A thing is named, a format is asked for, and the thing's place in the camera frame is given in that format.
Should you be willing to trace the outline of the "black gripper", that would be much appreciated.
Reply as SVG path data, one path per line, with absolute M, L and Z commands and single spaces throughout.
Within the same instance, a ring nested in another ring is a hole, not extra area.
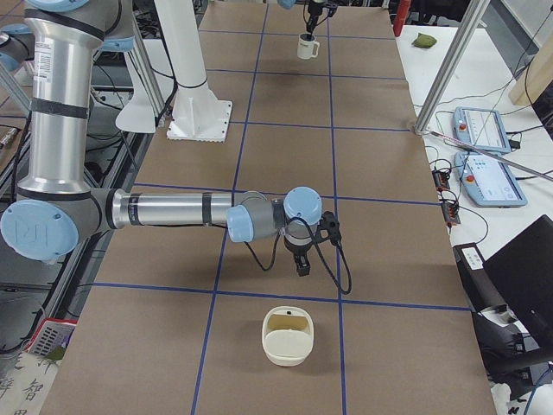
M 316 234 L 317 227 L 317 224 L 305 225 L 300 220 L 292 220 L 284 228 L 284 244 L 295 257 L 296 273 L 299 277 L 306 277 L 310 273 L 307 257 L 308 250 L 313 245 L 310 233 Z
M 311 42 L 315 39 L 314 31 L 318 24 L 319 17 L 323 14 L 323 10 L 327 11 L 327 17 L 330 18 L 336 12 L 337 3 L 328 0 L 308 0 L 306 4 L 308 12 L 308 20 L 306 23 L 306 32 L 308 34 L 307 40 Z

